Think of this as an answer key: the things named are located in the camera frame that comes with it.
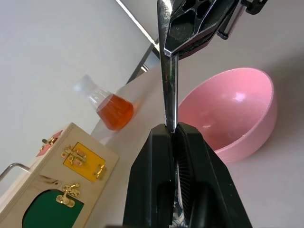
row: white table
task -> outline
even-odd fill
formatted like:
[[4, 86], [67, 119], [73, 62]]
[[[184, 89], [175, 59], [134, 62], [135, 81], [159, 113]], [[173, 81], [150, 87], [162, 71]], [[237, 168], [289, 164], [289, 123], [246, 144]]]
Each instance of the white table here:
[[[180, 62], [179, 100], [214, 71], [223, 70], [209, 67], [201, 76], [198, 72], [204, 65], [198, 59], [203, 55], [201, 51]], [[278, 71], [269, 70], [279, 101], [276, 128], [259, 151], [229, 164], [228, 168], [253, 227], [300, 228], [304, 224], [303, 66], [300, 61], [296, 66], [285, 63], [277, 68]], [[293, 75], [284, 78], [291, 70]], [[88, 228], [122, 223], [131, 165], [150, 130], [164, 122], [159, 67], [127, 84], [118, 94], [134, 103], [136, 114], [121, 131], [102, 140], [120, 160], [87, 223]], [[99, 123], [92, 135], [101, 140], [106, 136], [104, 129]]]

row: metal handle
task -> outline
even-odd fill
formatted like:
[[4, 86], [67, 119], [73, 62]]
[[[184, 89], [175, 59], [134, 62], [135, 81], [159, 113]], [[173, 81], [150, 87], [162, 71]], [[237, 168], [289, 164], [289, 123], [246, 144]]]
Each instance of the metal handle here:
[[9, 173], [9, 171], [14, 168], [14, 167], [18, 167], [26, 172], [29, 172], [29, 167], [28, 166], [25, 166], [23, 164], [20, 164], [20, 163], [12, 163], [10, 164], [4, 171], [3, 173], [0, 175], [0, 181], [3, 180], [3, 178]]

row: wooden box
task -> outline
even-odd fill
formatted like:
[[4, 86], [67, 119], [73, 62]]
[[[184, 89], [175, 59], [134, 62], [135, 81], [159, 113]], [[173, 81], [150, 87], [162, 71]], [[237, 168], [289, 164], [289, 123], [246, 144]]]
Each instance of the wooden box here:
[[[118, 156], [75, 124], [58, 131], [0, 198], [1, 228], [82, 228]], [[12, 164], [0, 176], [18, 164]]]

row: plastic bowl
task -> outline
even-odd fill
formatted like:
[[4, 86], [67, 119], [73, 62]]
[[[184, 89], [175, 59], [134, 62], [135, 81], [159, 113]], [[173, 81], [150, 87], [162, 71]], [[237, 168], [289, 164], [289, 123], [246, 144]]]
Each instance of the plastic bowl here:
[[273, 83], [265, 72], [253, 68], [215, 75], [179, 105], [179, 121], [196, 127], [224, 163], [239, 161], [259, 149], [276, 118]]

